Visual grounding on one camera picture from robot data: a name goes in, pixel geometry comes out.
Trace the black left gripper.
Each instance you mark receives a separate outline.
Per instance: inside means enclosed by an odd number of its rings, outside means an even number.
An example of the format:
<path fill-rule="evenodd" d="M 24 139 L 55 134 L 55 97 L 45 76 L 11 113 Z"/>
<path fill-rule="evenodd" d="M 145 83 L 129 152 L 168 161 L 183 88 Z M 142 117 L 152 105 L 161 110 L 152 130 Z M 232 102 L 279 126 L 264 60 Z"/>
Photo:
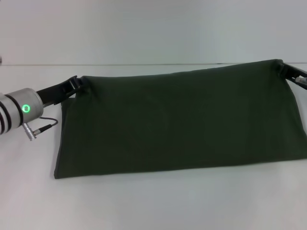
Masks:
<path fill-rule="evenodd" d="M 40 97 L 43 106 L 49 106 L 59 104 L 69 98 L 69 96 L 88 87 L 89 83 L 87 80 L 73 76 L 60 84 L 39 90 L 36 93 Z"/>

